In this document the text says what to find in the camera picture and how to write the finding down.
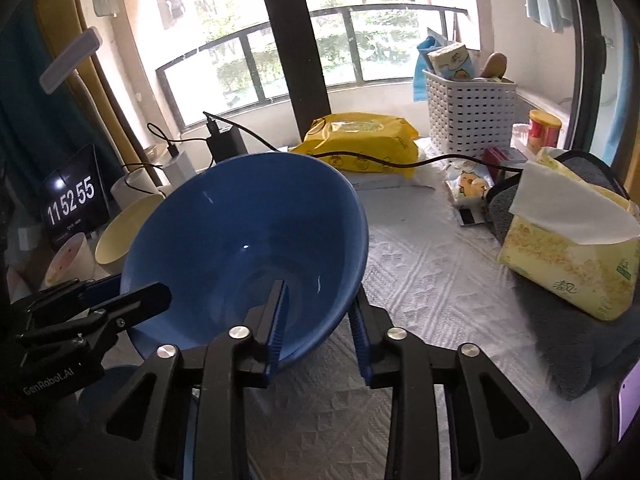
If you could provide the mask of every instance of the metal bolt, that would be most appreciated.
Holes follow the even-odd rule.
[[[247,327],[239,325],[229,330],[229,337],[232,337],[233,339],[244,339],[250,333],[251,331]]]
[[[162,345],[158,347],[156,350],[156,355],[161,357],[162,359],[168,359],[169,357],[173,357],[175,355],[176,349],[173,345]]]
[[[386,331],[386,336],[389,339],[400,341],[401,339],[404,339],[406,337],[406,330],[404,328],[400,328],[399,326],[394,326]]]
[[[467,357],[476,357],[480,355],[480,349],[473,343],[464,343],[460,347],[460,351]]]

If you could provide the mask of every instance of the dark blue curtain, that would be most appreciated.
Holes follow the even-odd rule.
[[[40,87],[51,61],[34,0],[23,0],[0,31],[0,158],[16,195],[36,216],[42,181],[89,143],[96,146],[107,190],[123,175],[105,134],[84,115],[68,86],[52,95]]]

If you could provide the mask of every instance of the tissue package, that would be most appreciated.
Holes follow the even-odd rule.
[[[550,157],[539,161],[572,180],[580,177]],[[600,186],[590,185],[621,208],[632,212],[636,206]],[[514,216],[498,262],[530,279],[556,296],[599,320],[613,320],[632,303],[640,240],[633,238],[612,244],[584,245]]]
[[[475,77],[474,66],[463,43],[452,43],[427,54],[435,73],[452,81],[469,81]]]

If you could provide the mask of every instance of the blue bowl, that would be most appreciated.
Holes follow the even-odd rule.
[[[289,287],[286,366],[340,323],[367,263],[367,219],[351,184],[306,155],[238,156],[192,178],[140,229],[120,292],[169,286],[169,310],[129,330],[140,355],[161,344],[208,344]]]

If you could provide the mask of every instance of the plastic basket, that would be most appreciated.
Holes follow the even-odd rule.
[[[509,147],[515,83],[449,81],[423,72],[429,94],[431,139],[442,153],[480,156],[489,146]]]

